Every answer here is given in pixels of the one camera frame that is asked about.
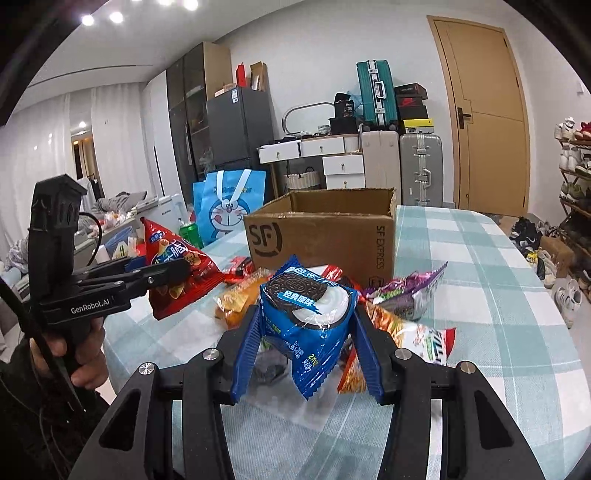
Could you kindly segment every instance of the blue gripper pad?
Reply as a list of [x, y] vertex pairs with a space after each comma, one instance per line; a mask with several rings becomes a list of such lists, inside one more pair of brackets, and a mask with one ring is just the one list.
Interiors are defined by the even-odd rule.
[[238, 349], [238, 354], [234, 363], [232, 387], [230, 389], [230, 394], [234, 402], [238, 402], [240, 397], [246, 393], [248, 382], [250, 382], [251, 379], [256, 354], [258, 353], [259, 345], [261, 344], [260, 315], [261, 308], [257, 307], [250, 325], [244, 334], [240, 348]]
[[[378, 357], [375, 354], [374, 347], [372, 346], [368, 333], [365, 330], [365, 322], [359, 318], [359, 309], [364, 309], [363, 305], [360, 305], [355, 309], [350, 323], [353, 344], [357, 350], [357, 357], [359, 358], [359, 364], [361, 365], [361, 371], [365, 377], [365, 383], [367, 383], [368, 391], [378, 403], [381, 403], [384, 398], [382, 371]], [[367, 320], [369, 325], [373, 328], [374, 326], [371, 321], [369, 321], [369, 318], [367, 318]]]

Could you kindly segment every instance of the blue tote bag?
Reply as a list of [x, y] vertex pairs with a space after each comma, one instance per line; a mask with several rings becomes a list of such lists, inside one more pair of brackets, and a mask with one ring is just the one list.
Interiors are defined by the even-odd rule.
[[209, 245], [242, 229], [244, 216], [261, 208], [264, 197], [264, 171], [247, 169], [208, 173], [197, 217], [203, 243]]

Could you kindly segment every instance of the oreo cookie package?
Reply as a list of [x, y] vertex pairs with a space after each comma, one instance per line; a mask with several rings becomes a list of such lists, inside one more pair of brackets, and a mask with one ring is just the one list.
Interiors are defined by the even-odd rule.
[[295, 257], [261, 285], [261, 334], [291, 359], [291, 375], [306, 400], [339, 359], [357, 296]]

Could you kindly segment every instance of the blue plaid tablecloth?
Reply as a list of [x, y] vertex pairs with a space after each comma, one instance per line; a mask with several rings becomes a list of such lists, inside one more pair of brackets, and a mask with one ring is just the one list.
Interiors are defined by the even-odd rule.
[[[420, 320], [457, 327], [449, 357], [474, 362], [519, 425], [548, 480], [563, 480], [583, 453], [591, 426], [585, 374], [548, 291], [495, 223], [464, 210], [401, 206], [396, 218], [395, 274], [433, 270], [449, 261], [433, 302]], [[223, 267], [248, 255], [244, 231], [205, 249]], [[147, 297], [105, 322], [105, 354], [115, 391], [143, 361], [161, 368], [187, 362], [225, 330], [213, 318], [217, 287], [160, 322]], [[375, 478], [391, 407], [369, 394], [338, 395], [339, 369], [306, 402], [291, 376], [251, 387], [235, 407], [222, 408], [238, 479]], [[173, 412], [176, 468], [182, 470], [180, 408]], [[438, 479], [441, 406], [433, 401], [427, 478]]]

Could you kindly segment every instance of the gray refrigerator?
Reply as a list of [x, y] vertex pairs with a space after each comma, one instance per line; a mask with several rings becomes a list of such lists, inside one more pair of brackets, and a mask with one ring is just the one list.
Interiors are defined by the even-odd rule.
[[263, 170], [265, 202], [273, 198], [271, 171], [261, 165], [256, 149], [273, 142], [267, 92], [236, 87], [207, 101], [209, 138], [216, 170]]

